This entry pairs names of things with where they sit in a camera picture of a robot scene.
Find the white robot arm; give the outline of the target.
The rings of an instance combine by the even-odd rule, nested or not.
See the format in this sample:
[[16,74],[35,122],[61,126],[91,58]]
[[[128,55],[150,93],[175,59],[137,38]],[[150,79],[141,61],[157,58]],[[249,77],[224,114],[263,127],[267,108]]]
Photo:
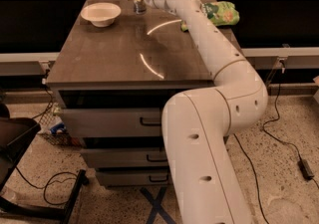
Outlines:
[[171,97],[161,116],[183,224],[252,224],[224,139],[255,124],[268,93],[246,58],[201,11],[199,0],[136,0],[186,23],[214,85]]

